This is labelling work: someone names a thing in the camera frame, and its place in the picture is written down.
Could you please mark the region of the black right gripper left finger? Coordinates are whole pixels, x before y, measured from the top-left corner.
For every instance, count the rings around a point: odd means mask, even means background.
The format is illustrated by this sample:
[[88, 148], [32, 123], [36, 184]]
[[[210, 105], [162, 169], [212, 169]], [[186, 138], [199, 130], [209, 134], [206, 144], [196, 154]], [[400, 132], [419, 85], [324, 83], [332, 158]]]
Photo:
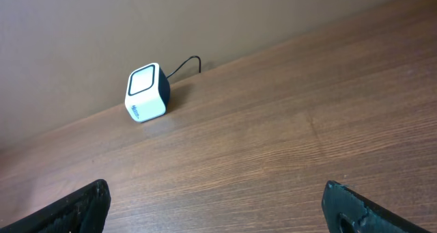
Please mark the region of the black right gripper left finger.
[[98, 179], [3, 228], [4, 233], [102, 233], [111, 204], [106, 180]]

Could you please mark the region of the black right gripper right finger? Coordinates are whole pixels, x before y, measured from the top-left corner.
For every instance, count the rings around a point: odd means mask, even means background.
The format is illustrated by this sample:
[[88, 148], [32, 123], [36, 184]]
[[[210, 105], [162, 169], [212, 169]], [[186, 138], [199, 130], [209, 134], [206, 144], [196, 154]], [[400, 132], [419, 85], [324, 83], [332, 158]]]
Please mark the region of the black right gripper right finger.
[[330, 233], [430, 233], [334, 180], [326, 183], [322, 210]]

